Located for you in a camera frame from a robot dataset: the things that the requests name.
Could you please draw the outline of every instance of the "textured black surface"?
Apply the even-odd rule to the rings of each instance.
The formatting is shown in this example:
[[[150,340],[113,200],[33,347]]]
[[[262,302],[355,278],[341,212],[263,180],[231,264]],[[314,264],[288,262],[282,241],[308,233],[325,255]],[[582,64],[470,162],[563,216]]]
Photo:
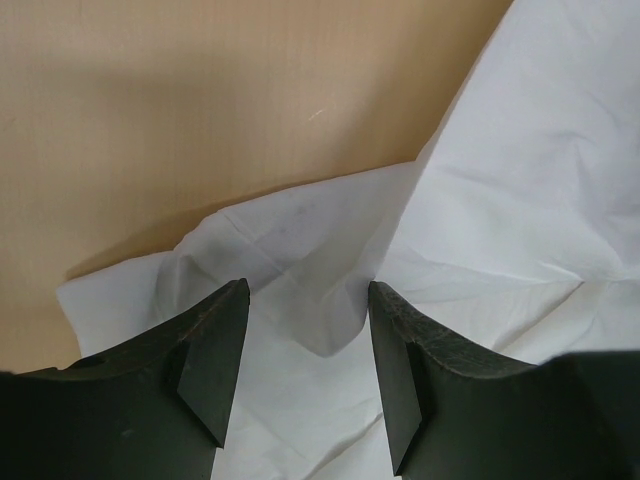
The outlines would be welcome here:
[[[465,339],[388,285],[371,284],[369,308],[393,464],[404,478],[636,478],[640,353],[569,354],[536,367]]]
[[[249,310],[244,280],[67,370],[0,376],[0,478],[208,480]]]

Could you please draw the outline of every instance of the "white cloth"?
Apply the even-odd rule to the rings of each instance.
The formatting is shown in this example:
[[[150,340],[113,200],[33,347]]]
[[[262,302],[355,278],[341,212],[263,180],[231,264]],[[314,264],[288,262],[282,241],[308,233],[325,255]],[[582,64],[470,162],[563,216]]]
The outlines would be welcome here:
[[[82,353],[246,277],[213,478],[389,480],[361,331],[376,272],[517,358],[639,348],[638,20],[635,0],[516,0],[417,162],[226,208],[173,252],[61,287]]]

